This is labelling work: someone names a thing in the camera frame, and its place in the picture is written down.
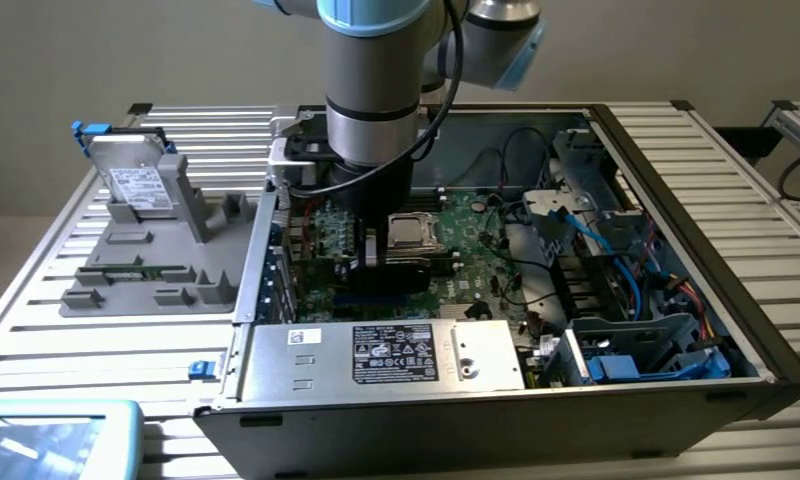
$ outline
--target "green circuit board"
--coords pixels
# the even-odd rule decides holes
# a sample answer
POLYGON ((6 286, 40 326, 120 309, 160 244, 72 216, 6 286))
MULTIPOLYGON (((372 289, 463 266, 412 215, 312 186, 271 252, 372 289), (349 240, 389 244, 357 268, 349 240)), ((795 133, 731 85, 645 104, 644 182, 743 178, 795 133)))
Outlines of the green circuit board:
MULTIPOLYGON (((441 313, 448 314, 449 311, 455 315, 457 309, 461 311, 459 306, 471 305, 475 294, 479 295, 479 300, 488 303, 495 319, 520 322, 525 309, 504 305, 500 297, 492 293, 492 276, 504 285, 515 269, 479 241, 477 236, 484 229, 491 208, 476 213, 471 208, 475 201, 485 202, 485 196, 472 192, 452 193, 443 211, 431 212, 437 218, 436 234, 441 243, 448 249, 460 252, 455 261, 463 266, 453 276, 433 277, 427 292, 393 299, 397 301, 391 304, 376 302, 356 305, 355 308, 339 307, 335 303, 335 296, 343 293, 344 287, 333 274, 336 261, 345 257, 344 251, 352 245, 352 219, 329 202, 309 212, 309 217, 313 216, 307 233, 309 244, 319 245, 321 242, 323 248, 309 249, 296 262, 299 277, 303 279, 299 322, 439 318, 441 313)), ((496 220, 492 220, 489 228, 496 228, 496 220)), ((519 292, 511 294, 513 298, 521 298, 519 292)))

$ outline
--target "warning label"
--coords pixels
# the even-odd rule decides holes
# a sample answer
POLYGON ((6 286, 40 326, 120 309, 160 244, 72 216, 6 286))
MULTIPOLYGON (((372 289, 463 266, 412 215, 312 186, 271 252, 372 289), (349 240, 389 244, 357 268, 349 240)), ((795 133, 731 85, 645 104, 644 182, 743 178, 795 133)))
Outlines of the warning label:
POLYGON ((172 208, 160 174, 153 168, 110 168, 112 180, 118 185, 124 201, 137 210, 172 208))
POLYGON ((372 325, 352 329, 352 379, 359 384, 439 380, 432 326, 372 325))

